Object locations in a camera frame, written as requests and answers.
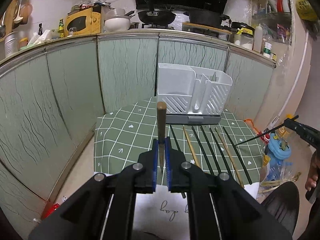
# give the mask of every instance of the yellow bottle cap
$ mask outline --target yellow bottle cap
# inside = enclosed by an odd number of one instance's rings
[[[270,157],[268,155],[264,155],[262,166],[266,166],[269,163],[270,160],[271,159],[270,159]]]

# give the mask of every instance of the blue lid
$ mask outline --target blue lid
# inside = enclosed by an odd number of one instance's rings
[[[274,139],[273,137],[275,136],[274,133],[270,134],[270,141],[268,143],[268,148],[269,150],[273,153],[273,155],[279,159],[279,160],[285,160],[290,157],[291,155],[291,149],[288,146],[286,150],[281,149],[281,140],[279,139]]]

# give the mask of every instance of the black pants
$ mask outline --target black pants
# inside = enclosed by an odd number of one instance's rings
[[[299,191],[293,182],[286,182],[275,189],[261,205],[273,215],[291,234],[297,224],[299,214]],[[320,201],[312,205],[309,223],[298,240],[320,239]]]

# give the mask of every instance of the yellow microwave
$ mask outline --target yellow microwave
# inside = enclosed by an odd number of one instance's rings
[[[104,20],[101,17],[101,6],[91,7],[67,16],[65,21],[65,37],[69,29],[75,27],[75,35],[96,34],[103,32]]]

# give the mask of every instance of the gray drip tray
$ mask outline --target gray drip tray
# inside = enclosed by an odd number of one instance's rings
[[[220,115],[196,115],[196,114],[167,114],[168,124],[218,124]]]

